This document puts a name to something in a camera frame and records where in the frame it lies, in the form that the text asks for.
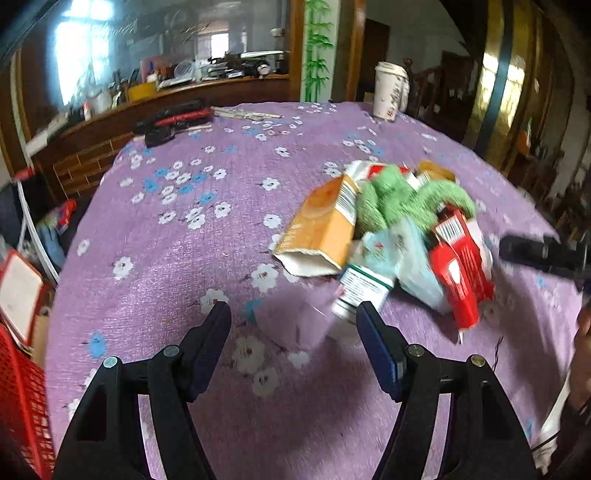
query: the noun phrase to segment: barcode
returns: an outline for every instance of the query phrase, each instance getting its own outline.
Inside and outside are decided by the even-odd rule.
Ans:
[[[429,183],[431,181],[431,177],[429,176],[429,174],[427,172],[423,172],[421,173],[418,177],[418,187],[422,187],[424,185],[426,185],[427,183]]]
[[[335,208],[343,214],[351,225],[355,225],[355,220],[357,220],[355,215],[355,197],[355,189],[343,179],[339,196],[336,198]]]
[[[458,220],[458,218],[455,216],[437,225],[435,227],[435,231],[444,242],[450,245],[453,245],[466,235],[460,220]]]

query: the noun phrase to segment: toy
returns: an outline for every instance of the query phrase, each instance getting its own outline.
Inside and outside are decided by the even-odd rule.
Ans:
[[[402,176],[400,169],[391,165],[367,182],[357,198],[357,226],[362,232],[379,232],[407,215],[422,232],[438,223],[437,206],[456,205],[467,218],[476,216],[474,202],[455,183],[432,180],[414,190]]]

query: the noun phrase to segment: yellow container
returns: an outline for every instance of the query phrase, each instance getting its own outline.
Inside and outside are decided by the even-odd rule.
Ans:
[[[142,98],[150,97],[156,93],[156,82],[140,83],[127,90],[130,102],[136,102]]]

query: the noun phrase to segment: orange cardboard box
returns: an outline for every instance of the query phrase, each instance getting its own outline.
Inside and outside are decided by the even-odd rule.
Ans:
[[[306,197],[274,251],[289,273],[319,277],[341,272],[353,239],[358,193],[345,174]]]

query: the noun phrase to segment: red plastic basket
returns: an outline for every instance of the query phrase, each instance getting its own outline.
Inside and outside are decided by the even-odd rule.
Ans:
[[[37,475],[50,480],[55,455],[45,375],[17,349],[4,325],[0,325],[0,424],[12,433],[22,456]]]

